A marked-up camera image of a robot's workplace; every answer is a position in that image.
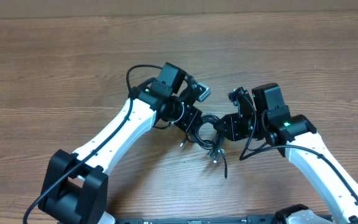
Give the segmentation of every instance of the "wooden surface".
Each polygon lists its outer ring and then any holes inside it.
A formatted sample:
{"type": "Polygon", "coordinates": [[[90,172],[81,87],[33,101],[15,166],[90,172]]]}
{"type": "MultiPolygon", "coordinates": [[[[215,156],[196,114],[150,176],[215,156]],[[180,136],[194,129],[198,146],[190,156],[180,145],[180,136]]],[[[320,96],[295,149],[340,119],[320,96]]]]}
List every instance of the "wooden surface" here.
{"type": "Polygon", "coordinates": [[[0,0],[0,19],[358,10],[358,0],[0,0]]]}
{"type": "MultiPolygon", "coordinates": [[[[196,106],[219,117],[236,110],[233,88],[277,82],[291,113],[313,122],[358,182],[358,11],[1,20],[0,223],[21,222],[56,150],[82,146],[118,113],[130,66],[167,61],[210,86],[196,106]]],[[[157,75],[145,68],[131,82],[157,75]]],[[[243,217],[303,203],[329,212],[278,152],[239,162],[245,141],[226,141],[225,180],[222,162],[180,148],[182,139],[176,127],[144,134],[110,177],[108,211],[243,217]]],[[[35,210],[29,223],[54,221],[35,210]]]]}

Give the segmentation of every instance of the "wooden table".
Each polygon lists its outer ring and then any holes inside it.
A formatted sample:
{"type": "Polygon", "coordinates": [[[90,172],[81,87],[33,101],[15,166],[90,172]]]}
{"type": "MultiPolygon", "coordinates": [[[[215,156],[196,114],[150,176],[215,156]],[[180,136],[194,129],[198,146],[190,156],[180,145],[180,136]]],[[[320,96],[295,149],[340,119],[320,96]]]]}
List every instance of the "wooden table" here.
{"type": "MultiPolygon", "coordinates": [[[[358,182],[358,11],[0,20],[0,223],[21,222],[56,150],[82,146],[122,108],[130,66],[165,62],[210,86],[196,106],[219,117],[236,110],[233,88],[277,82],[358,182]]],[[[145,68],[131,82],[157,75],[145,68]]],[[[277,151],[239,162],[245,141],[226,141],[225,180],[223,162],[182,139],[176,127],[143,135],[110,176],[108,211],[244,217],[303,203],[329,213],[277,151]]],[[[34,210],[29,223],[55,221],[34,210]]]]}

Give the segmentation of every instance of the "silver metal part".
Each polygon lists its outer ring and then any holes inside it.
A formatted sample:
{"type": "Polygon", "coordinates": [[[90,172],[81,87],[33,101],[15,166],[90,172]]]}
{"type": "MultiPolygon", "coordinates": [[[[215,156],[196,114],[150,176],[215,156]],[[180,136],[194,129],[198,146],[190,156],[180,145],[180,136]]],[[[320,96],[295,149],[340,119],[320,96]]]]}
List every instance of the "silver metal part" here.
{"type": "Polygon", "coordinates": [[[198,96],[197,101],[204,102],[204,100],[210,96],[211,90],[209,89],[209,86],[205,85],[204,83],[199,82],[198,84],[204,87],[205,91],[202,94],[200,94],[200,96],[198,96]]]}

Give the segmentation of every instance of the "wooden backdrop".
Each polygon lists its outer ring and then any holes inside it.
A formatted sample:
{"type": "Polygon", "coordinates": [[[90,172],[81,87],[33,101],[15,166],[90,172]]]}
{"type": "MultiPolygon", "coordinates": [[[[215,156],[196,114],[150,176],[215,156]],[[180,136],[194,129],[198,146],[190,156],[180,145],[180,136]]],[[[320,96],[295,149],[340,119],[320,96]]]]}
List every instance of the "wooden backdrop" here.
{"type": "MultiPolygon", "coordinates": [[[[236,110],[233,88],[277,82],[358,182],[358,11],[0,20],[0,223],[21,222],[56,150],[82,146],[118,113],[129,67],[165,62],[210,86],[196,106],[219,117],[236,110]]],[[[157,75],[145,68],[131,82],[157,75]]],[[[176,127],[144,134],[110,176],[108,211],[243,217],[303,203],[329,213],[277,151],[239,162],[245,141],[226,141],[225,180],[222,161],[182,139],[176,127]]],[[[29,223],[55,221],[34,210],[29,223]]]]}

